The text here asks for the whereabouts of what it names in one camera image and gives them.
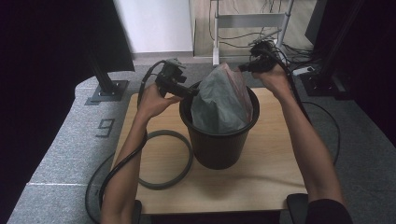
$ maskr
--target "table top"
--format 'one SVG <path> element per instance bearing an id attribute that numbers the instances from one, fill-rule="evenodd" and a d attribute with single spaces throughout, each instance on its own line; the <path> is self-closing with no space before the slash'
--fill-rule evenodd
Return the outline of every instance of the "table top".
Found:
<path id="1" fill-rule="evenodd" d="M 143 214 L 180 214 L 286 209 L 286 197 L 306 193 L 304 181 L 291 148 L 289 132 L 278 100 L 265 88 L 252 89 L 261 113 L 249 131 L 236 164 L 225 170 L 205 168 L 196 159 L 189 173 L 169 189 L 152 190 L 139 185 L 136 199 Z M 131 128 L 137 94 L 131 98 L 116 156 Z M 189 140 L 178 104 L 171 105 L 148 124 L 148 132 L 172 130 Z M 143 148 L 140 178 L 163 183 L 175 178 L 188 161 L 184 143 L 172 136 L 148 140 Z"/>

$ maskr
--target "black trash can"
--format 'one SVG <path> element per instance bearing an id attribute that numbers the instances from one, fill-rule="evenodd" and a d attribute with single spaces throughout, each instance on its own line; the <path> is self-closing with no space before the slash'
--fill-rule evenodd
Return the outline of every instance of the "black trash can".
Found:
<path id="1" fill-rule="evenodd" d="M 203 166 L 222 170 L 238 161 L 248 137 L 248 131 L 256 124 L 260 115 L 260 104 L 256 94 L 249 87 L 247 87 L 247 92 L 253 105 L 252 120 L 244 128 L 230 133 L 213 134 L 194 127 L 191 115 L 193 97 L 186 97 L 180 102 L 180 116 L 189 130 L 194 156 Z"/>

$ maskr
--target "hand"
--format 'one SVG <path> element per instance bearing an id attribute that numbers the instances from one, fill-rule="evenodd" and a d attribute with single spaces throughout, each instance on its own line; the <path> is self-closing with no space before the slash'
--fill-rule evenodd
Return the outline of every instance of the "hand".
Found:
<path id="1" fill-rule="evenodd" d="M 143 92 L 136 116 L 149 120 L 160 115 L 169 105 L 175 104 L 180 100 L 181 98 L 177 96 L 162 98 L 157 84 L 153 83 Z"/>
<path id="2" fill-rule="evenodd" d="M 277 64 L 271 71 L 252 73 L 254 78 L 259 78 L 262 84 L 271 91 L 276 98 L 291 93 L 286 72 Z"/>

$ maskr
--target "white metal stand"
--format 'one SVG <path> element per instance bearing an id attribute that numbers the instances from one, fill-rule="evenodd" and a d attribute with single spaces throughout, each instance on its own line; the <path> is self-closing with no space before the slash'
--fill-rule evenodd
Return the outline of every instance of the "white metal stand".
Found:
<path id="1" fill-rule="evenodd" d="M 219 28 L 241 27 L 280 27 L 276 47 L 280 49 L 288 27 L 291 9 L 294 0 L 289 0 L 288 10 L 285 13 L 263 13 L 248 15 L 220 15 L 219 0 L 216 3 L 215 13 L 215 41 L 213 47 L 213 66 L 219 65 Z"/>

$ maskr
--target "trash bag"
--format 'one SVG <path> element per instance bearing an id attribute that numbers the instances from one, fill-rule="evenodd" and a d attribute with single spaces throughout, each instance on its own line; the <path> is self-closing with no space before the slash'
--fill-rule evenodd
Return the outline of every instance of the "trash bag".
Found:
<path id="1" fill-rule="evenodd" d="M 230 133 L 251 122 L 253 106 L 241 72 L 220 64 L 199 85 L 192 100 L 192 124 L 208 133 Z"/>

